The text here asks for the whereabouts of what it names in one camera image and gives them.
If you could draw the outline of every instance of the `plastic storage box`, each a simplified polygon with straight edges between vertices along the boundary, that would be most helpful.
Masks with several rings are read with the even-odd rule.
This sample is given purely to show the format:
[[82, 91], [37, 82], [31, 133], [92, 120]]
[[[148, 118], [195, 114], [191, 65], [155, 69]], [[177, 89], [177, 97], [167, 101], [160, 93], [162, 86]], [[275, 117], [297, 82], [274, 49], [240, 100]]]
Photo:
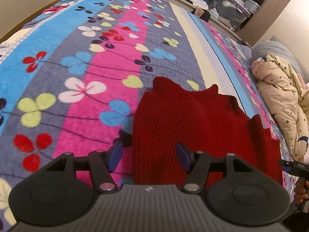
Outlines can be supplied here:
[[252, 0], [246, 0], [245, 3], [244, 3], [244, 6], [252, 14], [254, 14], [258, 10], [258, 8], [260, 7], [260, 5], [258, 5], [256, 2], [254, 2]]
[[219, 21], [235, 31], [242, 22], [251, 16], [242, 0], [210, 0], [209, 9], [216, 8]]

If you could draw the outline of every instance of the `cream stripe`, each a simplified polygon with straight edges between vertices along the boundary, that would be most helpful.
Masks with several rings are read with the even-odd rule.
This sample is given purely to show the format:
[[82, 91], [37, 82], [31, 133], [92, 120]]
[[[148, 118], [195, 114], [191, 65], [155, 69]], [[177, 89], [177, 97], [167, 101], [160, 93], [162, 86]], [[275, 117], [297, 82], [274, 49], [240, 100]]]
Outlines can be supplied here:
[[211, 87], [213, 84], [217, 84], [219, 87], [219, 93], [223, 94], [222, 87], [219, 83], [219, 80], [217, 78], [216, 73], [214, 72], [213, 67], [211, 66], [211, 63], [204, 52], [202, 48], [202, 44], [200, 43], [199, 39], [197, 36], [194, 34], [194, 31], [192, 30], [192, 27], [197, 27], [195, 24], [194, 25], [189, 25], [187, 22], [186, 18], [183, 16], [181, 13], [180, 9], [178, 6], [176, 6], [173, 3], [170, 3], [172, 10], [177, 17], [180, 26], [183, 28], [184, 33], [186, 34], [188, 41], [191, 45], [191, 48], [193, 50], [193, 53], [195, 55], [195, 58], [197, 60], [197, 63], [200, 67], [200, 71], [203, 77], [203, 80], [205, 81], [205, 86], [206, 88]]

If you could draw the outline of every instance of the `red sweater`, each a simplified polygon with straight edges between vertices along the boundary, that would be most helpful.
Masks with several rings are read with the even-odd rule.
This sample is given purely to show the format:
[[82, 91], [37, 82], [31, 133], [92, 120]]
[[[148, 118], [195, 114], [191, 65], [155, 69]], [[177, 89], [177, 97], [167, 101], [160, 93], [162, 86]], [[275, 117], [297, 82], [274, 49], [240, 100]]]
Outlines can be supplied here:
[[[176, 158], [178, 142], [213, 157], [235, 153], [282, 184], [280, 142], [263, 128], [259, 115], [250, 119], [235, 97], [218, 94], [217, 85], [186, 91], [156, 77], [134, 117], [134, 183], [181, 186], [188, 175]], [[219, 179], [221, 173], [210, 173], [208, 186]]]

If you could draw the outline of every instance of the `white circular logo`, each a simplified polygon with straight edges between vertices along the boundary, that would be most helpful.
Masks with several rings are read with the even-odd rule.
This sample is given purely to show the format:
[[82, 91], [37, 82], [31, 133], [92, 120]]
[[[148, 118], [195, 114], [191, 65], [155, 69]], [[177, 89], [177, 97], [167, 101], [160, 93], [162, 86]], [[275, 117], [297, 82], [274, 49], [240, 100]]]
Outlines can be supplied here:
[[151, 192], [153, 189], [154, 189], [154, 188], [151, 187], [151, 186], [145, 188], [145, 190], [148, 191], [148, 192]]

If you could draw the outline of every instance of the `floral blanket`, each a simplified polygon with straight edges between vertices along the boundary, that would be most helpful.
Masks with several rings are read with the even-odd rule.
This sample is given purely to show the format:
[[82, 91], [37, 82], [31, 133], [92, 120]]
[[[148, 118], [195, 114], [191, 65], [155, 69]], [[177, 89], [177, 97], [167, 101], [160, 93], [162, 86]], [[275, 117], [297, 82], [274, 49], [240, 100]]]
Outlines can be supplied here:
[[[217, 84], [282, 134], [231, 39], [164, 0], [63, 0], [0, 44], [0, 230], [15, 224], [12, 187], [64, 152], [122, 141], [113, 179], [132, 183], [132, 120], [153, 78], [186, 90]], [[91, 184], [89, 174], [78, 178]], [[294, 178], [283, 174], [292, 193]]]

